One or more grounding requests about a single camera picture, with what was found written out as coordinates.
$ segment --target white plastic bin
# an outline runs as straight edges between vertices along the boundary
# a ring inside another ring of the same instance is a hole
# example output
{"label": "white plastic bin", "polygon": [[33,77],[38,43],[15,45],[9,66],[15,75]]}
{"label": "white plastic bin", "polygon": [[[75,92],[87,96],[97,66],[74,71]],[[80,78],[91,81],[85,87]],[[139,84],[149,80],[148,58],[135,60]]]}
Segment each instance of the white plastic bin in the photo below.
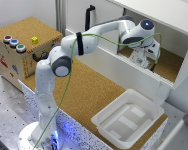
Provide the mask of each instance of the white plastic bin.
{"label": "white plastic bin", "polygon": [[163,108],[128,89],[91,121],[99,133],[116,147],[129,149],[163,113]]}

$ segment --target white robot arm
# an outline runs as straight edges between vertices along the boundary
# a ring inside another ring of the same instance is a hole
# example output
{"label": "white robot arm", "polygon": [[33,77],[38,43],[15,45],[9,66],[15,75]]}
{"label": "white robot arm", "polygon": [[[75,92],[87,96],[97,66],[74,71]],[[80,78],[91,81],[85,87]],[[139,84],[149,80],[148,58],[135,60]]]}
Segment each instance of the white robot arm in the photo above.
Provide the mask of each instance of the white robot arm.
{"label": "white robot arm", "polygon": [[[121,42],[123,44],[131,44],[154,34],[154,29],[153,23],[149,20],[142,20],[136,26],[132,17],[123,16],[116,20],[98,24],[82,33],[82,35],[89,33],[102,35],[109,31],[118,30]],[[65,77],[70,73],[72,45],[76,38],[76,35],[64,37],[61,41],[61,46],[54,47],[50,51],[47,59],[37,63],[35,92],[37,105],[39,107],[39,123],[29,137],[33,146],[39,140],[39,137],[57,109],[52,94],[55,88],[55,75]],[[82,36],[81,38],[82,41],[80,41],[80,43],[76,42],[74,45],[73,56],[79,55],[80,53],[80,55],[92,53],[98,46],[99,37],[97,36]],[[148,66],[146,64],[146,56],[156,59],[159,46],[159,43],[156,42],[153,37],[141,43],[131,45],[129,47],[133,48],[134,52],[130,60],[145,68]],[[56,121],[53,119],[38,143],[38,147],[42,148],[45,147],[44,145],[48,145],[48,148],[45,149],[50,150],[52,145],[50,146],[49,139],[55,136],[56,130]],[[57,144],[54,149],[60,149],[59,144]]]}

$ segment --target black handle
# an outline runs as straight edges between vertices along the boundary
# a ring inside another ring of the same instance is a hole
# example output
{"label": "black handle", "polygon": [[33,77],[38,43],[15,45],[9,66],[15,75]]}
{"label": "black handle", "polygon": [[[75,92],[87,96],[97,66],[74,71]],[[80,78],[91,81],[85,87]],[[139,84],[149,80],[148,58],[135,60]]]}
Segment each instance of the black handle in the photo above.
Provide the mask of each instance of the black handle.
{"label": "black handle", "polygon": [[41,54],[41,57],[40,57],[40,58],[37,57],[36,54],[33,54],[32,57],[33,57],[33,59],[34,59],[36,62],[39,62],[40,60],[47,59],[47,58],[48,58],[48,55],[49,55],[48,52],[43,52],[43,53]]}
{"label": "black handle", "polygon": [[95,7],[90,5],[90,8],[86,9],[85,31],[90,28],[90,12],[95,10]]}

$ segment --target cable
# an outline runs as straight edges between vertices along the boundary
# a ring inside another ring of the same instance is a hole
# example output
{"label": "cable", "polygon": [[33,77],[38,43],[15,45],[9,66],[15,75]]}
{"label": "cable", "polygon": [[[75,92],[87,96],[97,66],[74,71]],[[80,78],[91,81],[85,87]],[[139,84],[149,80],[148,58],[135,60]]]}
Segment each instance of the cable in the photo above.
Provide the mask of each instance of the cable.
{"label": "cable", "polygon": [[[141,42],[143,42],[143,41],[145,41],[145,40],[147,40],[147,39],[149,39],[149,38],[151,38],[151,37],[153,37],[153,36],[155,36],[155,35],[160,35],[160,47],[159,47],[159,52],[158,52],[158,56],[157,56],[157,58],[156,58],[156,60],[155,60],[155,66],[156,66],[156,64],[158,63],[158,59],[159,59],[160,51],[161,51],[161,43],[162,43],[162,36],[161,36],[161,33],[155,33],[155,34],[153,34],[153,35],[150,35],[150,36],[144,38],[143,40],[140,40],[140,41],[138,41],[138,42],[134,42],[134,43],[131,43],[131,44],[119,44],[119,43],[115,43],[115,42],[113,42],[113,41],[111,41],[111,40],[109,40],[109,39],[107,39],[107,38],[105,38],[105,37],[103,37],[103,36],[101,36],[101,35],[97,35],[97,34],[83,34],[82,36],[97,36],[97,37],[100,37],[100,38],[102,38],[102,39],[105,39],[105,40],[107,40],[107,41],[109,41],[109,42],[111,42],[111,43],[113,43],[113,44],[117,44],[117,45],[120,45],[120,46],[130,46],[130,45],[134,45],[134,44],[141,43]],[[39,140],[38,140],[37,143],[35,144],[34,148],[35,148],[35,147],[38,145],[38,143],[40,142],[40,140],[41,140],[43,134],[44,134],[45,131],[47,130],[48,126],[50,125],[50,123],[52,122],[52,120],[53,120],[54,117],[56,116],[57,112],[59,111],[59,108],[61,107],[61,104],[63,103],[64,97],[65,97],[66,92],[67,92],[67,90],[68,90],[68,86],[69,86],[69,84],[70,84],[70,79],[71,79],[71,76],[72,76],[73,50],[74,50],[74,46],[75,46],[75,42],[76,42],[76,41],[77,41],[77,38],[74,40],[73,45],[72,45],[70,75],[69,75],[68,83],[67,83],[67,85],[66,85],[64,94],[63,94],[62,99],[61,99],[61,102],[59,103],[59,105],[58,105],[58,107],[57,107],[57,109],[56,109],[54,115],[52,116],[52,118],[51,118],[50,121],[48,122],[48,124],[47,124],[47,126],[45,127],[43,133],[41,134]]]}

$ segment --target brown box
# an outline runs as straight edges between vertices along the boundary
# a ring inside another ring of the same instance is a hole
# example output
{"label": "brown box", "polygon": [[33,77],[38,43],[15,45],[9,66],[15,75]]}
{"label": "brown box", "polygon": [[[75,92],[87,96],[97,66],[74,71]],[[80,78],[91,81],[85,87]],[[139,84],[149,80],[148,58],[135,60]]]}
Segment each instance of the brown box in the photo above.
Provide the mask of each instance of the brown box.
{"label": "brown box", "polygon": [[[11,35],[26,46],[25,53],[17,53],[16,49],[4,44],[3,37]],[[38,43],[33,44],[32,37],[38,38]],[[32,54],[41,57],[41,54],[49,52],[53,44],[59,44],[63,35],[34,17],[29,17],[0,29],[0,73],[19,90],[21,81],[35,72],[37,62]]]}

